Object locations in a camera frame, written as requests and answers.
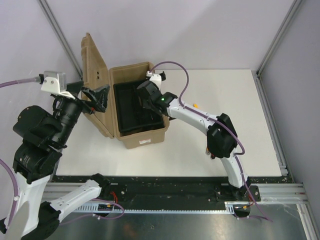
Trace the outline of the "tan plastic toolbox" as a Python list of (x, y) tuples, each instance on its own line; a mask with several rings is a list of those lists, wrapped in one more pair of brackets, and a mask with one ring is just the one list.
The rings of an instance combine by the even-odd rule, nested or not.
[(100, 133), (123, 142), (127, 149), (161, 143), (169, 128), (169, 118), (142, 107), (137, 87), (153, 68), (149, 61), (108, 68), (90, 33), (81, 40), (82, 80), (96, 90), (109, 85), (106, 112), (86, 114)]

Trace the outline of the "black toolbox tray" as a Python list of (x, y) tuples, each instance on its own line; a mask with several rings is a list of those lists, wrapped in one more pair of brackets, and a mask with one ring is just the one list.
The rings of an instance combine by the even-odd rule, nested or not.
[(143, 80), (136, 80), (113, 85), (118, 130), (121, 136), (165, 127), (162, 116), (141, 105), (137, 87), (143, 82)]

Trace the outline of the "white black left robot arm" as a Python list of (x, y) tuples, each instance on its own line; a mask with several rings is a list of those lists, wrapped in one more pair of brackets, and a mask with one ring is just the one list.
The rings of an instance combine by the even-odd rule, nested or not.
[(109, 85), (95, 90), (80, 83), (70, 83), (66, 90), (51, 90), (54, 98), (52, 113), (37, 105), (25, 108), (13, 131), (22, 138), (16, 150), (11, 172), (14, 184), (13, 209), (0, 222), (0, 230), (8, 234), (14, 216), (28, 204), (25, 225), (20, 239), (44, 240), (75, 209), (94, 199), (110, 196), (111, 183), (102, 174), (92, 175), (82, 186), (53, 201), (43, 201), (43, 194), (62, 150), (82, 113), (93, 114), (107, 109)]

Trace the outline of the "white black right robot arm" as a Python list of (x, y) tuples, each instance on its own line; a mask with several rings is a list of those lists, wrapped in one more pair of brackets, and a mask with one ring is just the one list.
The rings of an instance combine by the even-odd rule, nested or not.
[(248, 176), (239, 159), (239, 156), (245, 154), (245, 148), (228, 115), (209, 114), (182, 102), (171, 92), (162, 94), (150, 80), (140, 84), (137, 93), (144, 108), (170, 119), (181, 120), (201, 131), (206, 136), (206, 153), (222, 162), (232, 186), (231, 196), (237, 201), (248, 196)]

